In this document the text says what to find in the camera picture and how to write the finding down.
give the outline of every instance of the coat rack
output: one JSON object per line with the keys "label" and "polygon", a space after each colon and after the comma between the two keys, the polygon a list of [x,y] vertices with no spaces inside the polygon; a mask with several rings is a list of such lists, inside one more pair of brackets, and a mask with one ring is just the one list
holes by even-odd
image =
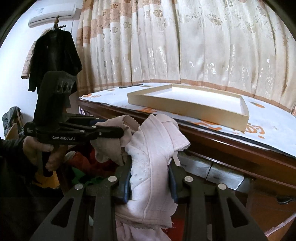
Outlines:
{"label": "coat rack", "polygon": [[67,25],[63,25],[63,26],[60,26],[59,27],[59,15],[56,17],[55,21],[54,21],[54,30],[57,30],[57,29],[61,29],[63,27],[66,27]]}

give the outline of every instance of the human hand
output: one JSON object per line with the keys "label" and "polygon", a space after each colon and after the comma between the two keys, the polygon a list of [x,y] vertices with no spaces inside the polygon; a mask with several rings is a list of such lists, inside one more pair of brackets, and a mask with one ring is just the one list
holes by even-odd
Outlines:
{"label": "human hand", "polygon": [[26,137],[22,149],[29,161],[35,166],[38,166],[38,157],[40,156],[38,155],[38,152],[51,151],[51,155],[45,166],[46,169],[51,172],[58,169],[58,167],[64,162],[68,146],[60,145],[59,147],[54,148],[53,145],[40,143],[34,137]]}

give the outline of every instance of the air conditioner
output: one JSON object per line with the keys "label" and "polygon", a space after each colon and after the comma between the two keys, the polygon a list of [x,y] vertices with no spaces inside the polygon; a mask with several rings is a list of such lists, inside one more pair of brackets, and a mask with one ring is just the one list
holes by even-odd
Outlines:
{"label": "air conditioner", "polygon": [[55,4],[35,9],[34,16],[29,20],[30,28],[45,23],[54,22],[59,15],[59,20],[70,20],[74,17],[76,5],[74,3]]}

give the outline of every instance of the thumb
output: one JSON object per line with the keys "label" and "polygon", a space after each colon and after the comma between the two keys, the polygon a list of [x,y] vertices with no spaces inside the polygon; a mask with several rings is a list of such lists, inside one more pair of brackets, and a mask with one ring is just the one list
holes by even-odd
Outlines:
{"label": "thumb", "polygon": [[54,149],[53,145],[40,143],[39,141],[37,141],[36,138],[31,138],[29,143],[32,148],[34,148],[38,151],[49,152]]}

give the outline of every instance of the floral curtain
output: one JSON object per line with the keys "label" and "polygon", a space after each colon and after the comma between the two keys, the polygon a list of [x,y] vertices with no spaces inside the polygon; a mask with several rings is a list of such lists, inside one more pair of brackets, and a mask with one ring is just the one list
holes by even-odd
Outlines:
{"label": "floral curtain", "polygon": [[80,94],[168,82],[296,104],[296,42],[262,0],[86,0],[77,51]]}

